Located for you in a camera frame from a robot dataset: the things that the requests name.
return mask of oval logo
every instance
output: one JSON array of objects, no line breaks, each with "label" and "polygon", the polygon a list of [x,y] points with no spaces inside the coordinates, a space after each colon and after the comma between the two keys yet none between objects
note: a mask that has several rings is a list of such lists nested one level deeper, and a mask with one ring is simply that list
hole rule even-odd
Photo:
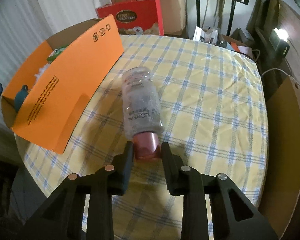
[{"label": "oval logo", "polygon": [[123,10],[118,12],[115,17],[121,23],[130,23],[137,19],[137,14],[130,10]]}]

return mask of silver screw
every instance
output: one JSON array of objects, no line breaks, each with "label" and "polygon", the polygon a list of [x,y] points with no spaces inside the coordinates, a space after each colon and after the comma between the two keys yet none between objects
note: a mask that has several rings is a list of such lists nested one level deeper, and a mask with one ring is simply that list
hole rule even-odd
[{"label": "silver screw", "polygon": [[107,166],[105,167],[105,170],[106,170],[106,171],[113,171],[113,170],[114,170],[114,166],[113,166],[113,165],[107,165]]},{"label": "silver screw", "polygon": [[221,179],[221,180],[226,180],[228,178],[228,176],[224,173],[219,173],[218,178]]},{"label": "silver screw", "polygon": [[76,174],[76,173],[71,173],[71,174],[69,174],[68,179],[69,179],[69,180],[75,180],[75,179],[77,179],[77,177],[78,177],[78,174]]},{"label": "silver screw", "polygon": [[189,166],[187,166],[187,165],[183,165],[183,166],[181,167],[181,170],[182,170],[182,171],[190,171],[191,168],[190,168]]}]

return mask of transparent bottle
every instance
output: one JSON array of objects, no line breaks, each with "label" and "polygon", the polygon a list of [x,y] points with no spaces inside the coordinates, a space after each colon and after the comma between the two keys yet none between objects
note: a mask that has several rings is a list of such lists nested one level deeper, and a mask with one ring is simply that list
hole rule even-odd
[{"label": "transparent bottle", "polygon": [[124,132],[132,139],[137,160],[160,158],[158,134],[163,132],[160,101],[146,67],[136,67],[122,76]]}]

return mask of pink bottle cap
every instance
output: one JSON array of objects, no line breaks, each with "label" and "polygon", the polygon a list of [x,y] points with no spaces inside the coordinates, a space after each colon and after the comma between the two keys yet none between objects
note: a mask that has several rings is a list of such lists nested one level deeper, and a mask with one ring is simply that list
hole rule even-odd
[{"label": "pink bottle cap", "polygon": [[133,139],[134,157],[137,161],[151,161],[161,158],[158,135],[153,132],[136,134]]}]

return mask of yellow checkered tablecloth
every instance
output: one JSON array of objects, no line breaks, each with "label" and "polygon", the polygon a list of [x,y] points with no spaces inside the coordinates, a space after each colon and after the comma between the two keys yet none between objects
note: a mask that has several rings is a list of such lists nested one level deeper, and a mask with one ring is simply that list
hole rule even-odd
[{"label": "yellow checkered tablecloth", "polygon": [[[257,66],[235,52],[185,39],[132,35],[122,36],[122,43],[124,54],[87,105],[64,154],[33,144],[20,152],[45,195],[68,174],[92,174],[122,153],[121,76],[146,66],[161,100],[165,131],[160,140],[199,172],[226,173],[257,204],[267,152],[266,106]],[[169,195],[161,162],[135,163],[126,194],[113,197],[114,234],[118,239],[176,239],[182,208],[183,197]]]}]

